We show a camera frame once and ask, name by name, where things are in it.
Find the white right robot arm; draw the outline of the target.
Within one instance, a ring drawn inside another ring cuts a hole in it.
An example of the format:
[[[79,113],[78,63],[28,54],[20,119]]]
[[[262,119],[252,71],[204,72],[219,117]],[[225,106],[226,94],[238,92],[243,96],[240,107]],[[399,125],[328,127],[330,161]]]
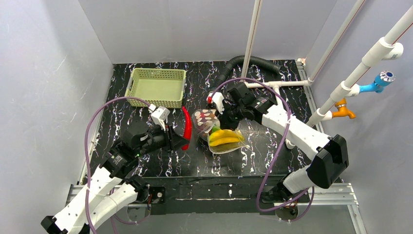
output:
[[[223,129],[234,130],[242,119],[254,120],[279,134],[301,149],[311,160],[304,168],[282,178],[262,198],[288,200],[294,194],[313,186],[328,189],[348,167],[346,140],[318,132],[296,119],[268,96],[256,97],[245,83],[236,83],[228,90],[231,100],[216,92],[208,99],[220,113],[218,119]]]

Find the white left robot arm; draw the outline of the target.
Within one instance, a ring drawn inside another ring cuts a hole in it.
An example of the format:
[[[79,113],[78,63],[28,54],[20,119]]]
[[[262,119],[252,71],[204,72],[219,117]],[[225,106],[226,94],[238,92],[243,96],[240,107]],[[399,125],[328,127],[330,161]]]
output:
[[[137,167],[139,156],[162,148],[186,150],[191,133],[190,126],[185,127],[182,136],[170,125],[130,127],[114,142],[88,184],[59,213],[44,217],[41,226],[49,234],[96,233],[122,205],[138,199],[146,201],[149,196],[149,184],[142,177],[127,178]]]

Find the blue tap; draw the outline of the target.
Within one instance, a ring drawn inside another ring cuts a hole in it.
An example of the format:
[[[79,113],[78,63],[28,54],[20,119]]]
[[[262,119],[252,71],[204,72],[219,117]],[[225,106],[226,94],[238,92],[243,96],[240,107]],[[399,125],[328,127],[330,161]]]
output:
[[[376,92],[382,93],[386,86],[395,81],[394,73],[390,71],[381,71],[371,84],[362,85],[359,87],[360,93]]]

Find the orange tap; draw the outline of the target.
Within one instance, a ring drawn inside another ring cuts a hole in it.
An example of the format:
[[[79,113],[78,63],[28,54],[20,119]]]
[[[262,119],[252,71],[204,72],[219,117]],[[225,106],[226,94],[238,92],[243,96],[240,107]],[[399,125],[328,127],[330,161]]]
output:
[[[347,108],[347,101],[345,98],[335,103],[336,112],[332,112],[332,118],[348,117],[349,119],[356,118],[356,115]]]

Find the aluminium frame rail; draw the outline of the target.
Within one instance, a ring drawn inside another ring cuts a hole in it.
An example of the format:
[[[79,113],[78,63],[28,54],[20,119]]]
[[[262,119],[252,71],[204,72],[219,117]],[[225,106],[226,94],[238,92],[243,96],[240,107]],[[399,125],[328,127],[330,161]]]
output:
[[[152,215],[258,213],[255,204],[257,190],[256,178],[242,177],[238,181],[232,178],[203,178],[188,182],[183,178],[156,179],[152,181],[147,200],[140,198],[125,206],[141,208],[147,202]],[[366,233],[351,183],[333,183],[328,189],[310,188],[305,194],[296,194],[295,197],[296,201],[289,200],[285,206],[281,205],[281,199],[274,198],[260,202],[260,207],[265,210],[278,206],[268,215],[292,222],[313,206],[347,206],[355,232]]]

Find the green fake pepper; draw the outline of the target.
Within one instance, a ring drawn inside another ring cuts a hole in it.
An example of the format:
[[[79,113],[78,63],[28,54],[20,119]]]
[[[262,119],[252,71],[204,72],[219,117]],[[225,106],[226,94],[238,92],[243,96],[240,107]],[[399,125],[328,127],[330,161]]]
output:
[[[240,143],[227,143],[218,146],[209,146],[213,154],[226,154],[242,148]]]

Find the green plastic basket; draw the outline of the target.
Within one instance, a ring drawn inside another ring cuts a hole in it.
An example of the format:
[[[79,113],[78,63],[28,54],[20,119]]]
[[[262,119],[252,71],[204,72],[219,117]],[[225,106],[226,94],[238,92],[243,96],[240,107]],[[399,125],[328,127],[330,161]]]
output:
[[[181,69],[135,68],[131,73],[126,97],[140,98],[155,106],[182,106],[186,71]]]

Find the white PVC pipe frame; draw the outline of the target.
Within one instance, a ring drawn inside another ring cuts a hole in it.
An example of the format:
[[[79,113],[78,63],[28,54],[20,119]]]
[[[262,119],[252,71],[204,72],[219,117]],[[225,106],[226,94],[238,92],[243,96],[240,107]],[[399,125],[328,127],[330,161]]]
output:
[[[333,50],[338,45],[340,39],[356,17],[357,13],[361,10],[365,1],[357,0],[345,18],[335,37],[327,47],[320,61],[316,65],[311,76],[300,83],[300,86],[311,86],[316,79],[317,75],[322,70],[323,66],[327,63],[328,58],[331,56]],[[306,125],[309,128],[314,127],[320,122],[331,119],[333,114],[330,112],[332,106],[345,97],[352,96],[356,91],[357,82],[374,66],[376,66],[382,60],[395,60],[403,54],[403,45],[398,42],[405,32],[413,25],[413,8],[410,7],[407,12],[400,18],[400,20],[390,29],[390,31],[383,37],[381,37],[363,56],[360,64],[354,69],[354,71],[342,81],[336,89],[330,94],[328,100],[318,108],[309,118]]]

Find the red fake chili pepper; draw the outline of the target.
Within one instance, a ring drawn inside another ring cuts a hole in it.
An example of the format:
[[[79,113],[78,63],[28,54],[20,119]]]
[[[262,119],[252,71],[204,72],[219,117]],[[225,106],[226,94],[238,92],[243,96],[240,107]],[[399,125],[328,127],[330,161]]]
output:
[[[185,117],[185,128],[184,128],[184,134],[183,137],[188,141],[186,145],[182,147],[182,150],[186,151],[189,148],[189,143],[191,140],[191,134],[192,134],[192,122],[191,122],[191,116],[185,106],[182,106],[182,111]]]

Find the clear zip top bag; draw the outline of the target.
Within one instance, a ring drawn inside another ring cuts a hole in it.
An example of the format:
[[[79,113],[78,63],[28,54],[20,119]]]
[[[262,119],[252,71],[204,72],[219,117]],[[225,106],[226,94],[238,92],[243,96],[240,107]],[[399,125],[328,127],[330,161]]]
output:
[[[226,154],[247,145],[239,129],[222,129],[217,110],[199,109],[192,114],[192,122],[198,138],[205,141],[214,154]]]

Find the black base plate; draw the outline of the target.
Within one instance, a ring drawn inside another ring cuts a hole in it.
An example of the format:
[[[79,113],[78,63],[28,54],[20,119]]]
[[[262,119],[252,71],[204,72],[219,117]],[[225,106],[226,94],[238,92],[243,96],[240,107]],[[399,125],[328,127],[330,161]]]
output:
[[[146,177],[151,214],[257,213],[261,176]]]

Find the yellow fake banana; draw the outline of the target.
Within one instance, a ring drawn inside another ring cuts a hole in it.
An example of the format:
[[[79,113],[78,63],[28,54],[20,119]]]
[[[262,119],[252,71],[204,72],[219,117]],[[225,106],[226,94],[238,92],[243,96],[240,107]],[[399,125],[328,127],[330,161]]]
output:
[[[218,146],[227,143],[238,143],[244,141],[244,137],[232,130],[217,130],[209,136],[209,145]]]

